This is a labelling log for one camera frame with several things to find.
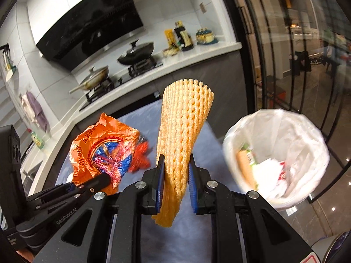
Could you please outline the orange snack wrapper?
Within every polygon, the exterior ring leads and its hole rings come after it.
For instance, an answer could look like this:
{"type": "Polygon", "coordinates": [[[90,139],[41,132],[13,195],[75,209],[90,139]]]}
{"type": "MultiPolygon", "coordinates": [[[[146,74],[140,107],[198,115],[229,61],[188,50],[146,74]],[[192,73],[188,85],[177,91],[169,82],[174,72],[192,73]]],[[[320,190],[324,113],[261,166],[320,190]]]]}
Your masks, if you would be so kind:
{"type": "Polygon", "coordinates": [[[88,126],[71,143],[75,185],[106,173],[111,183],[102,191],[107,195],[117,193],[123,176],[131,168],[139,137],[137,129],[102,113],[96,124],[88,126]]]}

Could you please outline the orange foam fruit net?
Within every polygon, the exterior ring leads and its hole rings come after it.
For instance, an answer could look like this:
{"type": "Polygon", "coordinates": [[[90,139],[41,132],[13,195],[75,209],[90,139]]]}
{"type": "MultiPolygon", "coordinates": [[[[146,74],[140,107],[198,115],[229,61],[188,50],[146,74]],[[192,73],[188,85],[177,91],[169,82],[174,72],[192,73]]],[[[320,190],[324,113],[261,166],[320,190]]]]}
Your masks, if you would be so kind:
{"type": "Polygon", "coordinates": [[[156,156],[165,156],[165,184],[161,210],[152,217],[161,227],[171,227],[179,212],[190,155],[213,100],[214,93],[198,80],[177,80],[164,90],[156,156]]]}

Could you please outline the white lined trash bin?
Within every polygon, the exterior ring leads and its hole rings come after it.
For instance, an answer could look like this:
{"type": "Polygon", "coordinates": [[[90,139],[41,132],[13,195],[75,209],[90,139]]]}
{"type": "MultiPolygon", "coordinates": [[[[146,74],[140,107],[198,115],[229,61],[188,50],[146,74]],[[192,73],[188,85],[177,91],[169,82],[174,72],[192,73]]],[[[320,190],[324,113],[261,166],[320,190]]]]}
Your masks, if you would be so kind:
{"type": "Polygon", "coordinates": [[[307,199],[330,161],[321,131],[306,116],[283,109],[261,109],[233,125],[222,144],[227,166],[243,193],[253,190],[236,160],[245,143],[251,146],[257,164],[269,158],[285,162],[286,193],[281,198],[266,199],[276,210],[289,209],[307,199]]]}

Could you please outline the white kitchen countertop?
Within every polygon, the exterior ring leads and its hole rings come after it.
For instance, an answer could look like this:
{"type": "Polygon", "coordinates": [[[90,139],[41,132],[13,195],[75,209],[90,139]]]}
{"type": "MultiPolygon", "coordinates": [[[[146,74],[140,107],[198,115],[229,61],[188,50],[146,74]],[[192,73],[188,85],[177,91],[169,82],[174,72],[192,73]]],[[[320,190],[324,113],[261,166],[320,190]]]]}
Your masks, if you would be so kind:
{"type": "Polygon", "coordinates": [[[93,115],[93,113],[102,109],[102,107],[109,105],[113,101],[119,100],[123,96],[145,85],[154,85],[156,80],[168,76],[179,69],[198,64],[204,60],[216,58],[226,53],[237,52],[241,48],[242,44],[240,42],[219,42],[210,46],[197,46],[189,52],[179,53],[173,57],[163,59],[163,65],[160,67],[127,81],[116,89],[106,93],[106,95],[97,99],[97,101],[93,102],[85,109],[81,109],[85,99],[84,97],[81,97],[69,113],[65,115],[65,121],[63,123],[58,123],[58,125],[54,127],[53,136],[51,138],[44,138],[44,148],[33,148],[24,160],[21,171],[22,176],[24,176],[24,173],[30,170],[32,166],[40,164],[32,186],[30,187],[29,195],[35,194],[43,189],[48,173],[51,170],[51,166],[58,152],[76,124],[93,115]]]}

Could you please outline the red plastic bag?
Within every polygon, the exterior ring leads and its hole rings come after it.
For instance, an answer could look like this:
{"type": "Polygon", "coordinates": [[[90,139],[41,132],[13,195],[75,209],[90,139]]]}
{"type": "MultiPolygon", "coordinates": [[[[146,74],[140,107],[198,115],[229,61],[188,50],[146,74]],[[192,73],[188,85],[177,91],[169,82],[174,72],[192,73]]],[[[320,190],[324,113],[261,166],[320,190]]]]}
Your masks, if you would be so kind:
{"type": "Polygon", "coordinates": [[[129,173],[137,172],[140,169],[150,168],[150,160],[148,159],[149,143],[147,141],[137,144],[130,167],[129,173]]]}

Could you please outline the green carton in bin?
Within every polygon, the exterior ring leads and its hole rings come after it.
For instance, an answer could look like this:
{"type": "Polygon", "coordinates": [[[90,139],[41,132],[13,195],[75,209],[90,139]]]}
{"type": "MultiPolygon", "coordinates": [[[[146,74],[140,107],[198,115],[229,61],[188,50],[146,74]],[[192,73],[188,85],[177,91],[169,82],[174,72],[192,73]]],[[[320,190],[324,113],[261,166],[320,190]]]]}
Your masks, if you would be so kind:
{"type": "Polygon", "coordinates": [[[238,167],[248,185],[253,189],[258,189],[258,183],[253,175],[253,168],[257,165],[251,146],[243,144],[241,149],[236,153],[238,167]]]}

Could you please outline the green dish soap bottle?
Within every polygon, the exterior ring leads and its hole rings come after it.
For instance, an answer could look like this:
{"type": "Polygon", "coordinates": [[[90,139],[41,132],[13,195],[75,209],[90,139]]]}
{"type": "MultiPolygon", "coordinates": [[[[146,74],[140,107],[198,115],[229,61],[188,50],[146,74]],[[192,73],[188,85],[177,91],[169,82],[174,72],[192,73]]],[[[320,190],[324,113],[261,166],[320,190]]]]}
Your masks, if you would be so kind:
{"type": "Polygon", "coordinates": [[[45,145],[44,141],[36,134],[36,132],[34,132],[32,130],[29,130],[29,132],[30,132],[31,138],[32,138],[33,142],[36,144],[36,146],[39,149],[43,149],[43,147],[45,145]]]}

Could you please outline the white crumpled paper in bin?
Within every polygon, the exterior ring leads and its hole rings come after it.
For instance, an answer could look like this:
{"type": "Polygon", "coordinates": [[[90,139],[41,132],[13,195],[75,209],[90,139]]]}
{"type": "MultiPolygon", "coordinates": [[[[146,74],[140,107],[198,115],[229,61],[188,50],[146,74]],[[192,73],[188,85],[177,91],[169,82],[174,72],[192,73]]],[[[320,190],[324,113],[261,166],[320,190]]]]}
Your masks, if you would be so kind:
{"type": "Polygon", "coordinates": [[[255,189],[267,200],[281,198],[288,189],[285,162],[274,158],[256,164],[252,168],[255,189]]]}

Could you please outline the purple hanging towel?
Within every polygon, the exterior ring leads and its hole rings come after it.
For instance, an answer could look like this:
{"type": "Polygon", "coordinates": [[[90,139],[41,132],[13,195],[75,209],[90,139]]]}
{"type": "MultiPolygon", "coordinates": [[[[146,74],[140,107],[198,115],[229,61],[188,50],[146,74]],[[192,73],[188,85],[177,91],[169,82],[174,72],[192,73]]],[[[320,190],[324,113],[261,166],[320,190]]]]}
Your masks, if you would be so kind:
{"type": "Polygon", "coordinates": [[[39,124],[40,128],[45,132],[48,133],[50,131],[50,124],[45,116],[45,113],[40,105],[40,103],[37,101],[36,97],[30,92],[26,92],[27,99],[29,101],[30,107],[34,111],[34,118],[39,124]]]}

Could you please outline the beige hanging towel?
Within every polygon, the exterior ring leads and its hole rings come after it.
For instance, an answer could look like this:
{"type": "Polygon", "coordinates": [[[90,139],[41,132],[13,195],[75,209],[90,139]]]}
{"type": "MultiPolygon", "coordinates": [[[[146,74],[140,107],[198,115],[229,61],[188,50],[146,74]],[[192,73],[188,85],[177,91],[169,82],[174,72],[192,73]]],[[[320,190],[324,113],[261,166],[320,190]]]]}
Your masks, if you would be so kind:
{"type": "Polygon", "coordinates": [[[37,120],[36,120],[36,114],[33,110],[33,108],[31,107],[30,105],[30,102],[27,98],[27,95],[26,94],[22,94],[20,96],[20,100],[21,100],[21,105],[22,105],[22,108],[24,109],[24,111],[26,112],[26,115],[27,115],[27,118],[28,120],[31,122],[31,123],[37,123],[37,120]]]}

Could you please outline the small bowl with garlic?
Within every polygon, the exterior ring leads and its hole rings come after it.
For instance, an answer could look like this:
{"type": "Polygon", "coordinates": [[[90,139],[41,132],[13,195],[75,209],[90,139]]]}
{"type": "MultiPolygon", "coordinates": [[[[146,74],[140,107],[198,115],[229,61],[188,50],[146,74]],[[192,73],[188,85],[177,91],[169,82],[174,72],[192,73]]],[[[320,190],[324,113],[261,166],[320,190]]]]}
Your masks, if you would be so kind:
{"type": "Polygon", "coordinates": [[[174,46],[171,46],[167,49],[164,49],[162,51],[162,55],[164,58],[168,58],[168,57],[171,57],[171,56],[174,56],[176,54],[178,54],[179,52],[179,48],[178,47],[174,47],[174,46]]]}

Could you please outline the black wok with lid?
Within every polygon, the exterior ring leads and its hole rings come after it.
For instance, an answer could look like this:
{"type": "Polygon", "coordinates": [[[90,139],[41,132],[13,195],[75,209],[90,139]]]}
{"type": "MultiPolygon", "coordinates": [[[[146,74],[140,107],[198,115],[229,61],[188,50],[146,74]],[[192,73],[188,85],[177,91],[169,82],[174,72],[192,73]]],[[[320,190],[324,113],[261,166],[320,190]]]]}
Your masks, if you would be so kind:
{"type": "Polygon", "coordinates": [[[125,66],[132,66],[141,61],[147,60],[154,51],[154,42],[137,44],[139,40],[131,42],[131,48],[125,51],[117,61],[125,66]]]}

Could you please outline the dark soy sauce bottle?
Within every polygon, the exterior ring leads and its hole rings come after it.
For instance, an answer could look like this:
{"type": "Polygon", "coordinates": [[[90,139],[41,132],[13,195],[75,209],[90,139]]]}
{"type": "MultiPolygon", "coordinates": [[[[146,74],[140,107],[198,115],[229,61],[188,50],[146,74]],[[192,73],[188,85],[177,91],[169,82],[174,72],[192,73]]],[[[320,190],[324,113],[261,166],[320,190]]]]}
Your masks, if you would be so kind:
{"type": "Polygon", "coordinates": [[[186,31],[183,22],[181,20],[175,22],[175,29],[174,29],[177,39],[179,48],[185,52],[193,49],[193,42],[191,36],[186,31]]]}

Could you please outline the spice jar set on tray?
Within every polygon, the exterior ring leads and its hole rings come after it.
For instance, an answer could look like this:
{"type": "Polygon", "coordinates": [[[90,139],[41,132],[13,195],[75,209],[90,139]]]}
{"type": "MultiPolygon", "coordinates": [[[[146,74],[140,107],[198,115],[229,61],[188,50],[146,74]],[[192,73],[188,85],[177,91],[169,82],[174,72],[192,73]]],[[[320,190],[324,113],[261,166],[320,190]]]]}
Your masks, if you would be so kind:
{"type": "Polygon", "coordinates": [[[197,44],[200,45],[209,45],[218,43],[218,39],[208,28],[201,28],[196,32],[197,44]]]}

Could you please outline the yellow food packet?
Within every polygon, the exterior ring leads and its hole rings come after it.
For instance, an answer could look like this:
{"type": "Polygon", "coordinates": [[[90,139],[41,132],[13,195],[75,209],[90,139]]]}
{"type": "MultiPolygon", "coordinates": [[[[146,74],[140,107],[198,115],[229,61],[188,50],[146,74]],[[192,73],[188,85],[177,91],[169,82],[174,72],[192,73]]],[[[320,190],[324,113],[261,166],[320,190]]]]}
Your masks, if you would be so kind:
{"type": "Polygon", "coordinates": [[[177,44],[174,31],[172,29],[166,29],[164,30],[164,34],[168,43],[168,49],[174,49],[176,51],[179,51],[179,46],[177,44]]]}

